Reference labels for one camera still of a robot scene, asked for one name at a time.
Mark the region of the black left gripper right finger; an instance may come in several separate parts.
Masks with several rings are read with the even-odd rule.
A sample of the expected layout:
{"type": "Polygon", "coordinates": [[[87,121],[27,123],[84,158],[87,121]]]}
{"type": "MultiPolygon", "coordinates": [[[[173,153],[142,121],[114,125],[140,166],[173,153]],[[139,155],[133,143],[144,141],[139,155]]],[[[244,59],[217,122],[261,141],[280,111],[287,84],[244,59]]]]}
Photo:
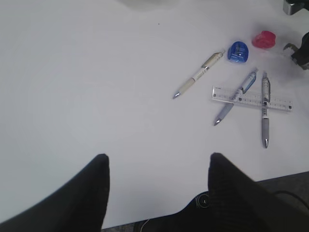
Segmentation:
{"type": "Polygon", "coordinates": [[[208,174],[216,232],[307,232],[309,217],[251,180],[224,155],[213,153],[208,174]]]}

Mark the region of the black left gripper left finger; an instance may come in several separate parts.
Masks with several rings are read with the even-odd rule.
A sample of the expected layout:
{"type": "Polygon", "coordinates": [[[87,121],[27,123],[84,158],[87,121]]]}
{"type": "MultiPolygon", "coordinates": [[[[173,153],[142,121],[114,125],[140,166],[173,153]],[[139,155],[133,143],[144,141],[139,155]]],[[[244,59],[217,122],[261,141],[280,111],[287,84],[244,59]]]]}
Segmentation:
{"type": "Polygon", "coordinates": [[[106,215],[109,192],[109,158],[100,154],[56,192],[1,223],[0,230],[99,232],[106,215]]]}

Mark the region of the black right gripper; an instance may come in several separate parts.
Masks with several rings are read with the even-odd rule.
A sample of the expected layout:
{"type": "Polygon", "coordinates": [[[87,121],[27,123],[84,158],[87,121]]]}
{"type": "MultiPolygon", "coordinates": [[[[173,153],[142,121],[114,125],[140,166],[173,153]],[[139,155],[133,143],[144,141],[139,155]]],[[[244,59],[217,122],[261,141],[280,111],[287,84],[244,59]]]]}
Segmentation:
{"type": "Polygon", "coordinates": [[[303,70],[309,69],[309,32],[303,36],[300,48],[292,54],[292,60],[303,70]]]}

